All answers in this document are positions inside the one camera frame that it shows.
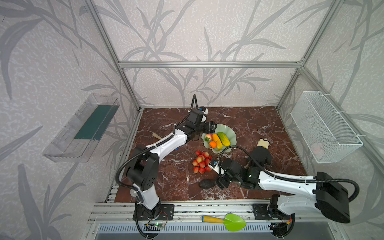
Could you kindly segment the orange tangerine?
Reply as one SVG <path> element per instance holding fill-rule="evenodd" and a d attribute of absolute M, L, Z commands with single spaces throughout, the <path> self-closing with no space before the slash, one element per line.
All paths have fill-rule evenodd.
<path fill-rule="evenodd" d="M 217 143 L 216 143 L 215 141 L 210 141 L 210 142 L 209 142 L 209 145 L 210 145 L 210 147 L 213 148 L 213 149 L 217 147 Z"/>

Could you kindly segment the yellow corn cob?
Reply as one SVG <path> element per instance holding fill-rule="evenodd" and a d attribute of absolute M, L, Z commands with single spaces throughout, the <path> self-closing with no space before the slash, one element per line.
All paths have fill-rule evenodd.
<path fill-rule="evenodd" d="M 217 134 L 213 134 L 213 141 L 216 143 L 216 149 L 221 150 L 223 148 L 222 141 Z"/>

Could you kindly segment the dark avocado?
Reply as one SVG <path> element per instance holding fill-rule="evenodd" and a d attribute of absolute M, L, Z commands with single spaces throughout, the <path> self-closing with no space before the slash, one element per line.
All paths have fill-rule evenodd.
<path fill-rule="evenodd" d="M 215 181 L 210 179 L 204 179 L 199 182 L 199 187 L 204 190 L 214 188 L 215 185 Z"/>

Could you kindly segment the green yellow mango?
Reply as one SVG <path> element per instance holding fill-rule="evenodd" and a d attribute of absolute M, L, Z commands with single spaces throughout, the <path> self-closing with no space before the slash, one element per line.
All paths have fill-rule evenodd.
<path fill-rule="evenodd" d="M 218 132 L 217 135 L 218 135 L 219 138 L 221 139 L 223 146 L 228 147 L 228 146 L 231 145 L 231 142 L 230 142 L 230 140 L 228 139 L 228 137 L 227 137 L 226 134 L 224 134 L 223 132 Z"/>

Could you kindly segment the red grape bunch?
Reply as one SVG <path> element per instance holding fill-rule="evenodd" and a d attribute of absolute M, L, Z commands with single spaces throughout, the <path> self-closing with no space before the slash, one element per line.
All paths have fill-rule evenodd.
<path fill-rule="evenodd" d="M 210 172 L 213 167 L 210 165 L 212 156 L 208 152 L 196 151 L 196 159 L 192 161 L 193 173 L 204 174 Z"/>

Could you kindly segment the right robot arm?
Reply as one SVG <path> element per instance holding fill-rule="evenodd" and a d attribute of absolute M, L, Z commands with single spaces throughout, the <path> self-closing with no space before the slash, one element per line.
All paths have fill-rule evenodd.
<path fill-rule="evenodd" d="M 341 183 L 330 175 L 318 172 L 316 176 L 292 176 L 262 171 L 258 167 L 242 167 L 238 162 L 225 159 L 222 163 L 213 161 L 210 167 L 219 175 L 216 184 L 228 188 L 231 183 L 243 189 L 276 191 L 271 198 L 271 215 L 314 214 L 323 215 L 334 222 L 348 224 L 351 221 L 349 203 L 359 194 L 359 186 L 352 195 Z"/>

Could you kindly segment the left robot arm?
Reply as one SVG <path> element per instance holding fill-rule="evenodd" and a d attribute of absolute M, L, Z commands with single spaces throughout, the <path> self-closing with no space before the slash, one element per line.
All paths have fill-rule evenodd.
<path fill-rule="evenodd" d="M 135 150 L 133 156 L 118 168 L 115 174 L 116 183 L 130 189 L 133 197 L 145 209 L 154 210 L 160 205 L 155 189 L 160 161 L 195 136 L 213 134 L 216 128 L 217 124 L 213 121 L 175 124 L 173 131 L 163 139 Z"/>

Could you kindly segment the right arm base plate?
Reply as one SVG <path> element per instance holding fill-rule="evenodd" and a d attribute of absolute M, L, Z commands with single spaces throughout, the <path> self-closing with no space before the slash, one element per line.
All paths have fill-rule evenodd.
<path fill-rule="evenodd" d="M 252 204 L 253 214 L 256 220 L 266 221 L 288 221 L 290 215 L 286 215 L 278 207 L 271 207 L 270 204 Z"/>

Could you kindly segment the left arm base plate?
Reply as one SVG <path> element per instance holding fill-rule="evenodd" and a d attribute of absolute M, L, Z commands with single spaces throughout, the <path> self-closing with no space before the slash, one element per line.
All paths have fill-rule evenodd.
<path fill-rule="evenodd" d="M 173 204 L 158 204 L 153 210 L 149 210 L 142 204 L 135 206 L 133 220 L 149 221 L 149 220 L 173 220 L 175 205 Z"/>

